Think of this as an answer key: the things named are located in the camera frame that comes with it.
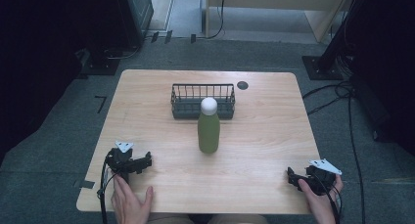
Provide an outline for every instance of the human hand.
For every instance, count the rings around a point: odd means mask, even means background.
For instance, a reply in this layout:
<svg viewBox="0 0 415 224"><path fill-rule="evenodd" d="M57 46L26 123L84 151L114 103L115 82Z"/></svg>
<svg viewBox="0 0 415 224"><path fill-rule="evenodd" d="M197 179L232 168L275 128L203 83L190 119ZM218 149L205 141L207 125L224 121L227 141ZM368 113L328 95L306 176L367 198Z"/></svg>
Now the human hand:
<svg viewBox="0 0 415 224"><path fill-rule="evenodd" d="M314 218L316 219L317 223L319 224L336 223L335 216L334 216L329 198L326 195L323 195L323 196L315 195L313 191L311 190L311 188L308 186L308 184L302 179L299 179L299 184L307 199L308 207L310 208L311 213L314 215ZM340 192L343 188L343 181L339 174L336 174L336 182L335 182L334 187L337 189L338 192ZM332 198L334 202L336 202L337 191L333 188L329 192L330 197Z"/></svg>
<svg viewBox="0 0 415 224"><path fill-rule="evenodd" d="M111 198L118 224L145 224L150 215L153 200L153 187L149 187L144 202L131 191L119 175L114 176L114 193Z"/></svg>

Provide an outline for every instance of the black metal basket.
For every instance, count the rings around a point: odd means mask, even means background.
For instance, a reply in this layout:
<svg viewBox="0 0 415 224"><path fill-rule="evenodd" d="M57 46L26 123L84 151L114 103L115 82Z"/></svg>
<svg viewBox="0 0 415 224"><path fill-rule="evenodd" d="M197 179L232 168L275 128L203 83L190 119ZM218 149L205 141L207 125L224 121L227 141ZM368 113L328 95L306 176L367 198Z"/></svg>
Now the black metal basket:
<svg viewBox="0 0 415 224"><path fill-rule="evenodd" d="M231 119L235 111L233 84L173 84L171 111L174 118L197 119L201 114L201 102L211 97L217 102L217 115Z"/></svg>

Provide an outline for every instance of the gray carpet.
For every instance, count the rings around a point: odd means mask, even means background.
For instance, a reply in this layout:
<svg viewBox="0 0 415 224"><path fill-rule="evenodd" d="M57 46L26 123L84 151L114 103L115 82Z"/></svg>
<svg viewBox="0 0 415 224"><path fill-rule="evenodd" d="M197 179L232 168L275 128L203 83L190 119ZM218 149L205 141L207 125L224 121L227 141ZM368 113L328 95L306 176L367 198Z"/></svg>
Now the gray carpet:
<svg viewBox="0 0 415 224"><path fill-rule="evenodd" d="M297 76L300 91L305 94L339 82L310 81L303 67L301 56L318 56L325 48L277 42L146 41L138 54L121 61L115 76L74 80L41 128L8 152L0 170L0 222L101 223L100 213L76 209L79 190L73 183L86 174L123 70L289 71ZM102 99L96 96L108 97L99 113ZM304 104L310 111L335 98L334 90L327 89L305 99ZM368 119L354 99L351 115L364 184L366 223L413 223L415 185L382 180L415 177L415 158L394 143L374 142ZM361 223L359 177L350 142L347 100L312 114L309 120L320 155L344 173L342 223ZM114 216L109 216L110 222L115 223ZM270 223L314 223L310 215L267 215L267 218Z"/></svg>

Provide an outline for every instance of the white bottle cap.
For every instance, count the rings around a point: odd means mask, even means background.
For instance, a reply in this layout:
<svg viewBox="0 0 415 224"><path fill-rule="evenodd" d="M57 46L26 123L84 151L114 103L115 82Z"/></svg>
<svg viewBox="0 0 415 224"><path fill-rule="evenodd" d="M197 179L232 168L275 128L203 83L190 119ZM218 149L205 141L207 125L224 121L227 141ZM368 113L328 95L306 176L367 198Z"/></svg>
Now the white bottle cap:
<svg viewBox="0 0 415 224"><path fill-rule="evenodd" d="M217 102L214 98L208 97L202 100L201 111L205 115L213 115L217 111Z"/></svg>

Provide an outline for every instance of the green bottle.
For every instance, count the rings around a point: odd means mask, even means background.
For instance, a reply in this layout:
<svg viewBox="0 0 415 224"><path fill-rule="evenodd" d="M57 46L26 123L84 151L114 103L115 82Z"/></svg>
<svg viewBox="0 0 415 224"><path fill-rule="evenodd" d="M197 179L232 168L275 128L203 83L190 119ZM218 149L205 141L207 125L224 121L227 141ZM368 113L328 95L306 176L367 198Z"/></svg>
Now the green bottle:
<svg viewBox="0 0 415 224"><path fill-rule="evenodd" d="M199 148L203 153L216 152L219 146L219 132L217 102L214 98L205 98L201 103L201 115L198 121Z"/></svg>

